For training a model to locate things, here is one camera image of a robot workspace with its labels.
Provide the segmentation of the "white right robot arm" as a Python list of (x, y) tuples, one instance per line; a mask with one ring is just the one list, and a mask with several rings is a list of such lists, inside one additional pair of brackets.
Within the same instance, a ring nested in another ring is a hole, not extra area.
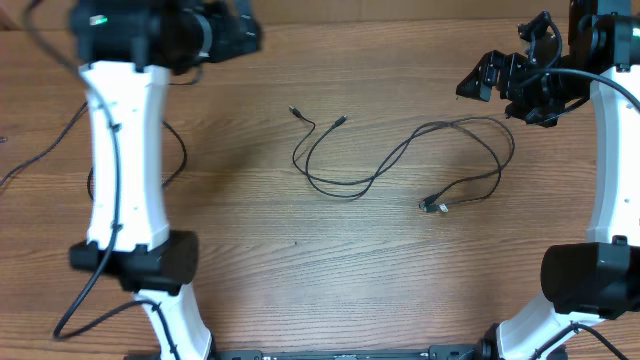
[(585, 241), (545, 252), (540, 293), (485, 333), (476, 359), (557, 359), (572, 336), (639, 308), (639, 19), (628, 0), (574, 1), (566, 36), (547, 12), (518, 33), (524, 53), (486, 53), (456, 92), (498, 91), (508, 116), (542, 127), (591, 103), (596, 191)]

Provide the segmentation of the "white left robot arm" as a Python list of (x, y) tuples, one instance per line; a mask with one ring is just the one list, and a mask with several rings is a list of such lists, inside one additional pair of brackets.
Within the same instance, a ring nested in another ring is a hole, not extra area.
[(169, 226), (162, 131), (172, 75), (259, 51), (247, 1), (81, 1), (71, 28), (87, 83), (94, 193), (86, 238), (71, 266), (109, 275), (142, 307), (163, 359), (211, 359), (193, 280), (195, 233)]

